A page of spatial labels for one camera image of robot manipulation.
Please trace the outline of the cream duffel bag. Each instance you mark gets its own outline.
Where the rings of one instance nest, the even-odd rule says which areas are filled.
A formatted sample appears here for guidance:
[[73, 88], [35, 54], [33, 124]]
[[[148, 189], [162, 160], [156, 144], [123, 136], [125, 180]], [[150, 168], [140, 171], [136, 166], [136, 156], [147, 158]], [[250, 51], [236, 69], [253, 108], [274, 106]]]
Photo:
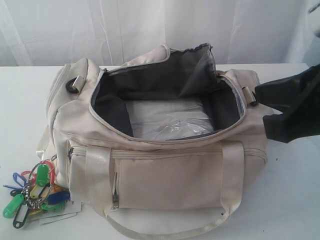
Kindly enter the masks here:
[[[55, 183], [123, 235], [180, 240], [207, 233], [240, 206], [267, 164], [255, 71], [216, 69], [208, 43], [163, 44], [114, 69], [88, 58], [64, 65], [47, 98], [37, 155]], [[174, 140], [133, 136], [126, 101], [198, 99], [213, 133]]]

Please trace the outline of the colourful key tag bunch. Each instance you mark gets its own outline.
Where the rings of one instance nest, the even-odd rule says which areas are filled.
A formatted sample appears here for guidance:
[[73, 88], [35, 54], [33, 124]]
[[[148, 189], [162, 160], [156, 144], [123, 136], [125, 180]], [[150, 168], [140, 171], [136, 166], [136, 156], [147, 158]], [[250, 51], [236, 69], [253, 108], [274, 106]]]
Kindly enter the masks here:
[[17, 186], [3, 186], [10, 189], [11, 200], [3, 209], [2, 216], [13, 219], [15, 229], [23, 228], [28, 217], [63, 209], [71, 199], [67, 189], [56, 185], [52, 160], [41, 160], [32, 170], [14, 172], [12, 178]]

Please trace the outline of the clear plastic bag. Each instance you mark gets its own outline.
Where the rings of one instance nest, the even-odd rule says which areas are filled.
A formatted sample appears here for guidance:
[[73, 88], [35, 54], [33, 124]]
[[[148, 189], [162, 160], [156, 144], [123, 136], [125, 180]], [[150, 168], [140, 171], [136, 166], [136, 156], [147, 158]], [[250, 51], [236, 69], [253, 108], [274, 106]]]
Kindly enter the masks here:
[[201, 101], [196, 98], [127, 100], [125, 104], [135, 138], [166, 141], [214, 132]]

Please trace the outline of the white barcode paper tag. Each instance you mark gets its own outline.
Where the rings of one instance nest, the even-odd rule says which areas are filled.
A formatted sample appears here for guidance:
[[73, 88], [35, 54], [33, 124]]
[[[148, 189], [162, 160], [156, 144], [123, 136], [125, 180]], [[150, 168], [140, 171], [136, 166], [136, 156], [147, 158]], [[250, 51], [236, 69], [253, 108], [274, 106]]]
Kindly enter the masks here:
[[82, 205], [81, 202], [69, 200], [64, 206], [44, 213], [39, 219], [39, 224], [45, 225], [74, 217], [82, 211]]

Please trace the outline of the white curtain backdrop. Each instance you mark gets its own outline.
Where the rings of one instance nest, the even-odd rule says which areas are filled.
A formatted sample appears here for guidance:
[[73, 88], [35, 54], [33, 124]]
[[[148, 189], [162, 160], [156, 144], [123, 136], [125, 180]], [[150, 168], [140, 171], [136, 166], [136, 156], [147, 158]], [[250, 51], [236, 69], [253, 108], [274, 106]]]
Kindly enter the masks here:
[[217, 64], [320, 62], [313, 0], [3, 0], [0, 64], [121, 65], [161, 44], [213, 47]]

